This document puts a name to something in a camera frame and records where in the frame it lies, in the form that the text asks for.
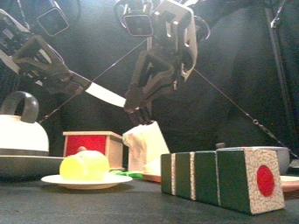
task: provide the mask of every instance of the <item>wire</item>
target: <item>wire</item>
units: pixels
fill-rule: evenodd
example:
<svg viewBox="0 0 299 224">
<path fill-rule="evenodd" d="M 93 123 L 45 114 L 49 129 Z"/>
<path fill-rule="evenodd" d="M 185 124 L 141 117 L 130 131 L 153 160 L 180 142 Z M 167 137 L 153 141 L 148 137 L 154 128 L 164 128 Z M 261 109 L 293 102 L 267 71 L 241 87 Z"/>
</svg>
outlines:
<svg viewBox="0 0 299 224">
<path fill-rule="evenodd" d="M 97 77 L 92 80 L 92 82 L 120 62 L 120 60 L 122 60 L 130 53 L 132 51 L 145 42 L 145 39 L 138 43 L 138 45 L 136 45 L 129 52 L 102 71 L 102 73 L 100 73 L 97 75 Z M 42 117 L 42 119 L 38 121 L 38 123 L 42 123 L 45 120 L 49 119 L 49 117 L 61 109 L 61 107 L 74 98 L 74 96 L 77 96 L 77 94 L 74 94 L 48 115 L 45 115 Z"/>
<path fill-rule="evenodd" d="M 208 78 L 193 68 L 193 71 L 200 75 L 200 77 L 211 84 L 211 86 L 217 90 L 217 92 L 224 96 L 224 98 L 231 102 L 231 104 L 240 110 L 240 112 L 249 118 L 249 120 L 252 121 L 252 123 L 264 131 L 264 133 L 276 140 L 276 142 L 285 148 L 288 148 L 285 146 L 285 144 L 276 138 L 275 134 L 269 131 L 269 129 L 259 123 L 257 119 L 255 119 L 249 113 L 231 100 L 231 98 L 224 94 L 224 92 L 220 90 L 220 88 L 213 85 L 213 83 L 208 80 Z M 295 153 L 289 150 L 289 154 L 295 157 L 299 158 L 297 155 L 295 155 Z"/>
</svg>

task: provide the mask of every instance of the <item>cable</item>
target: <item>cable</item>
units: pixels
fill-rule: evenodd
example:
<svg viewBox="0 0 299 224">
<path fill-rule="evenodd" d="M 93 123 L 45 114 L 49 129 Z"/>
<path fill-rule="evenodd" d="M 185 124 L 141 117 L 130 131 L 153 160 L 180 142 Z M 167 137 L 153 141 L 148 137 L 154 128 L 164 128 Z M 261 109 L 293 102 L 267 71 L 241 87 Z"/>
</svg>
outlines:
<svg viewBox="0 0 299 224">
<path fill-rule="evenodd" d="M 213 85 L 213 83 L 207 79 L 207 77 L 193 68 L 193 71 L 200 75 L 200 77 L 209 83 L 209 85 L 217 90 L 217 92 L 224 96 L 224 98 L 231 102 L 231 104 L 237 108 L 237 110 L 248 117 L 248 119 L 252 121 L 252 123 L 264 131 L 264 133 L 276 140 L 276 142 L 285 148 L 285 144 L 276 138 L 275 134 L 269 131 L 269 129 L 259 123 L 257 119 L 255 119 L 249 113 L 231 100 L 231 98 L 224 94 L 224 92 L 217 88 L 217 86 Z M 297 155 L 288 149 L 289 154 L 299 158 Z"/>
</svg>

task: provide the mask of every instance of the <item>white kettle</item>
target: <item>white kettle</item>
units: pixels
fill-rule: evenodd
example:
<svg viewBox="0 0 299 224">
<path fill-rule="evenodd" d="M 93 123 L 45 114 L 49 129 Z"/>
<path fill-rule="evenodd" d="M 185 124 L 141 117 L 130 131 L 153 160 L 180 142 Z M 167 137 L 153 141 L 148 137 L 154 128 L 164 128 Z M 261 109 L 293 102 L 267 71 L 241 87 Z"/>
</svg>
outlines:
<svg viewBox="0 0 299 224">
<path fill-rule="evenodd" d="M 14 115 L 24 100 L 22 115 Z M 48 156 L 49 140 L 42 126 L 36 122 L 38 102 L 36 98 L 16 91 L 9 94 L 0 108 L 0 155 Z"/>
</svg>

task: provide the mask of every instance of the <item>block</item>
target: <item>block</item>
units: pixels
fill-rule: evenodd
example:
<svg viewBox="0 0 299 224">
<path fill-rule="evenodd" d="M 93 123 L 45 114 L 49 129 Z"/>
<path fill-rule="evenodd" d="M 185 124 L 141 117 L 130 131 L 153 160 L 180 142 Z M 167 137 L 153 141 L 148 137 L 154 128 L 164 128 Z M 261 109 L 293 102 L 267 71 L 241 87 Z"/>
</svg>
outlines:
<svg viewBox="0 0 299 224">
<path fill-rule="evenodd" d="M 109 162 L 110 170 L 122 170 L 122 137 L 110 131 L 65 131 L 64 153 L 66 157 L 77 153 L 80 146 L 101 152 Z"/>
<path fill-rule="evenodd" d="M 245 214 L 284 208 L 276 152 L 217 150 L 219 205 Z"/>
<path fill-rule="evenodd" d="M 161 191 L 217 205 L 215 151 L 163 154 Z"/>
<path fill-rule="evenodd" d="M 236 148 L 163 154 L 161 192 L 251 215 L 281 209 L 276 152 Z"/>
</svg>

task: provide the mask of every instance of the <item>domino block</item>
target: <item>domino block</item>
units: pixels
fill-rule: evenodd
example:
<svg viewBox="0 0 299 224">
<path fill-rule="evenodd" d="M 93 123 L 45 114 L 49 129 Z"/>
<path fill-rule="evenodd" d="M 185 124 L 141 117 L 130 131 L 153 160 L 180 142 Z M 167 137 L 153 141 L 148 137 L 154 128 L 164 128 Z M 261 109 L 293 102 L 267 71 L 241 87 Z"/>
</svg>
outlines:
<svg viewBox="0 0 299 224">
<path fill-rule="evenodd" d="M 285 206 L 276 153 L 271 150 L 163 154 L 161 191 L 244 214 Z"/>
</svg>

